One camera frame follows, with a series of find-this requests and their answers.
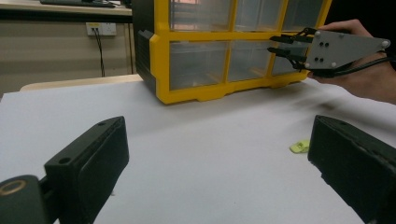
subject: yellow frame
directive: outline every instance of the yellow frame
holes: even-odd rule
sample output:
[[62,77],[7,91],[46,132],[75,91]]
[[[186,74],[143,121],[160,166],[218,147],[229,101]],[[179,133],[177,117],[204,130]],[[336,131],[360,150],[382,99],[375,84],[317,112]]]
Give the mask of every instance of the yellow frame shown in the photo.
[[[277,30],[273,32],[242,33],[234,32],[233,27],[228,32],[174,32],[169,28],[169,0],[154,0],[154,36],[149,41],[150,46],[150,70],[156,78],[157,97],[165,104],[176,102],[198,100],[207,101],[218,99],[226,94],[249,90],[259,87],[279,88],[292,82],[304,80],[306,72],[290,73],[282,76],[271,76],[270,72],[275,61],[274,54],[271,56],[267,74],[262,78],[227,82],[228,67],[230,62],[230,51],[226,55],[226,69],[224,79],[219,84],[191,87],[183,90],[170,90],[170,42],[172,41],[211,41],[211,40],[268,40],[273,35],[281,35],[281,25],[285,18],[289,0],[283,1],[281,15],[277,24]],[[317,27],[324,24],[332,0],[324,0]],[[233,0],[232,11],[236,12],[237,0]],[[234,24],[235,14],[231,13],[231,24]]]

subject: black cable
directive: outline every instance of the black cable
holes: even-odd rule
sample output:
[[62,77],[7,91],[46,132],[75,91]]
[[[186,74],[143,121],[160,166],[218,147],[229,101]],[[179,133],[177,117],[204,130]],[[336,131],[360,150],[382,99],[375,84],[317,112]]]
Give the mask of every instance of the black cable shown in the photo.
[[396,62],[396,58],[395,57],[380,58],[380,59],[371,61],[369,63],[362,64],[362,65],[357,66],[357,67],[353,67],[353,68],[350,68],[350,69],[347,69],[347,70],[344,70],[344,71],[335,72],[333,74],[336,77],[339,77],[339,76],[347,75],[347,74],[350,74],[350,73],[358,72],[358,71],[363,70],[365,68],[374,66],[374,65],[379,64],[379,63],[385,63],[385,62]]
[[102,42],[100,40],[100,35],[99,35],[99,32],[98,32],[97,28],[94,28],[93,32],[95,33],[96,42],[98,43],[98,47],[99,47],[100,67],[101,67],[101,70],[102,70],[102,77],[105,77],[106,75],[105,75],[105,64],[103,63]]

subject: desk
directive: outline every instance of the desk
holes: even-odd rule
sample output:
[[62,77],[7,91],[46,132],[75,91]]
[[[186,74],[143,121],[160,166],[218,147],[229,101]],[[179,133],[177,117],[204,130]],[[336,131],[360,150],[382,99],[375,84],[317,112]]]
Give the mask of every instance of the desk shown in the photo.
[[177,105],[144,82],[12,92],[0,103],[0,179],[43,177],[93,124],[124,116],[131,160],[95,223],[361,224],[289,146],[309,138],[316,114],[396,146],[394,113],[312,80]]
[[23,86],[21,88],[21,91],[36,91],[36,90],[51,89],[51,88],[85,86],[92,84],[133,82],[133,81],[142,81],[142,80],[143,79],[139,75],[126,75],[126,76],[117,76],[117,77],[93,77],[93,78],[83,78],[83,79],[66,80],[66,81],[33,83]]
[[42,5],[39,0],[0,0],[0,20],[132,23],[132,10],[124,6],[66,7]]

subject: handheld grabber tool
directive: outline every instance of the handheld grabber tool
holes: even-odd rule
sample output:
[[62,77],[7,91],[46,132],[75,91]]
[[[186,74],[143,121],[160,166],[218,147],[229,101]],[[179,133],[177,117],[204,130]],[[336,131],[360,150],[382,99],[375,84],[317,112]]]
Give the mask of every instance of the handheld grabber tool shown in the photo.
[[272,36],[270,39],[278,44],[278,48],[268,48],[270,52],[288,59],[294,69],[312,71],[317,77],[339,77],[396,60],[382,57],[351,66],[358,59],[385,52],[390,41],[383,38],[304,28],[296,35]]

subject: power outlet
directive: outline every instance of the power outlet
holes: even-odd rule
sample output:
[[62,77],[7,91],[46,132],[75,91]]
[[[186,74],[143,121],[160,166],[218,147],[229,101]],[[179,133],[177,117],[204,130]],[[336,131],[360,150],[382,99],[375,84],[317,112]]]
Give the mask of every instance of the power outlet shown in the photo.
[[95,35],[94,30],[99,35],[117,35],[116,23],[87,22],[87,34]]
[[116,35],[116,23],[101,23],[102,35]]

